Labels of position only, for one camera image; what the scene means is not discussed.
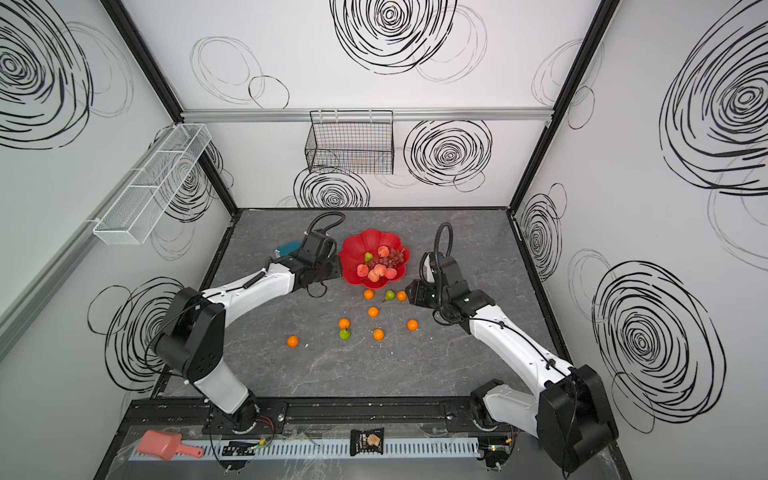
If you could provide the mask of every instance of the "wire mesh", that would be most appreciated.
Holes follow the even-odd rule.
[[[310,172],[337,167],[356,174],[391,175],[395,167],[392,115],[384,121],[371,115],[368,122],[351,122],[339,121],[335,113],[310,112],[312,126],[304,146]]]
[[[205,125],[176,125],[96,224],[94,234],[107,245],[144,243],[209,142]]]

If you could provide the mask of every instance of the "bunch of grapes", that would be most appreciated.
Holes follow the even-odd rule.
[[[389,249],[389,256],[388,257],[379,257],[379,258],[372,258],[371,260],[368,260],[366,262],[366,265],[368,268],[373,270],[373,267],[381,263],[383,266],[386,266],[387,268],[397,268],[398,265],[403,263],[405,261],[405,255],[401,250],[395,250],[394,248]]]

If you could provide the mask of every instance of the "flower-shaped red bowl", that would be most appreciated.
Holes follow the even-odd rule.
[[[402,250],[402,263],[395,269],[397,270],[395,278],[390,280],[383,276],[378,282],[372,282],[367,276],[358,276],[357,266],[366,262],[366,252],[372,253],[373,258],[377,258],[379,255],[376,252],[382,245],[389,247],[389,249]],[[339,258],[341,259],[344,280],[349,285],[365,285],[371,290],[378,290],[384,288],[387,283],[396,282],[405,276],[406,263],[411,260],[411,253],[402,245],[400,237],[394,233],[382,233],[371,229],[344,240]]]

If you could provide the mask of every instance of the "pink scoop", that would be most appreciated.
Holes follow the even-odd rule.
[[[203,449],[181,443],[180,433],[159,432],[157,430],[148,430],[147,433],[144,433],[136,450],[163,460],[171,460],[177,453],[194,458],[200,458],[204,453]]]

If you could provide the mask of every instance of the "black snack package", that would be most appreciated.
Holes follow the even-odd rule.
[[[384,429],[352,430],[349,436],[349,456],[361,452],[377,452],[384,455]]]

